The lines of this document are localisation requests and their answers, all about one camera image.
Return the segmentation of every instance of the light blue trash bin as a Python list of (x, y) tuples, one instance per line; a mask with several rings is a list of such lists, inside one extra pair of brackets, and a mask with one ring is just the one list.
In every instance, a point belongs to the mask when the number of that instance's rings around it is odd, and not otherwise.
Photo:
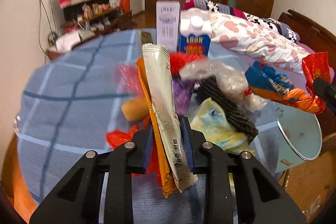
[(282, 133), (276, 172), (316, 159), (322, 147), (316, 115), (276, 102), (274, 107)]

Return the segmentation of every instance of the wooden headboard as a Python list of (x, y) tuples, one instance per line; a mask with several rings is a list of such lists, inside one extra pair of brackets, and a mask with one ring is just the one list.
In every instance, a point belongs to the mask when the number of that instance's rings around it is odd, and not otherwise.
[(336, 36), (320, 24), (300, 13), (288, 10), (279, 21), (289, 25), (300, 36), (300, 43), (315, 52), (328, 52), (329, 66), (336, 72)]

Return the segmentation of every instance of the purple wrapper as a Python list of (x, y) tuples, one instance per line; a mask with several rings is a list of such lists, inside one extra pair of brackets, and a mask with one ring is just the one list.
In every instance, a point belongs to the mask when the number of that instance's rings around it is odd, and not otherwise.
[(178, 115), (186, 115), (193, 93), (195, 80), (173, 79), (175, 111)]

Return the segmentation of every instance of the white bottle cap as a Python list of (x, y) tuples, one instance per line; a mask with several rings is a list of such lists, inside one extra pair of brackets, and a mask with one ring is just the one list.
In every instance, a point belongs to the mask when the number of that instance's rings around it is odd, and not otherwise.
[(192, 16), (190, 19), (190, 23), (194, 28), (202, 28), (203, 27), (203, 18), (201, 18), (200, 16)]

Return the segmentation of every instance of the milk carton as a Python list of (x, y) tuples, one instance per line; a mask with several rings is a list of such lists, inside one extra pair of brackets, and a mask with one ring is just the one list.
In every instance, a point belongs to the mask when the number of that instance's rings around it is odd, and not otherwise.
[(177, 51), (179, 39), (180, 2), (156, 2), (156, 44)]
[(179, 52), (207, 56), (211, 35), (212, 28), (208, 11), (197, 8), (181, 11)]

